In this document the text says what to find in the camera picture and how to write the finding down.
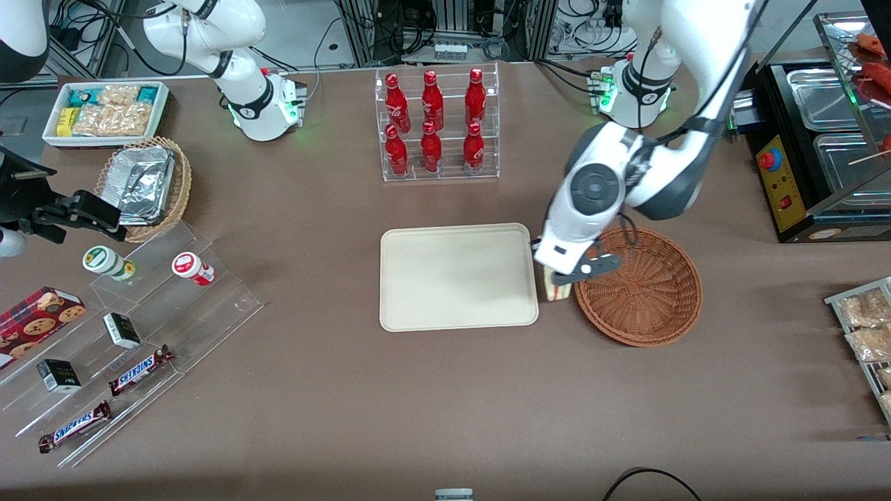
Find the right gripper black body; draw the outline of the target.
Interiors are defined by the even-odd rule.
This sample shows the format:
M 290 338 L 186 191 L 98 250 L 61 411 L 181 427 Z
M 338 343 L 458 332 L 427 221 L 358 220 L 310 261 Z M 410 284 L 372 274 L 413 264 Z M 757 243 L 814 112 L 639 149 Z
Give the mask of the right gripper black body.
M 47 181 L 56 175 L 6 147 L 1 147 L 1 223 L 13 224 L 30 216 L 35 209 L 56 202 L 56 193 Z

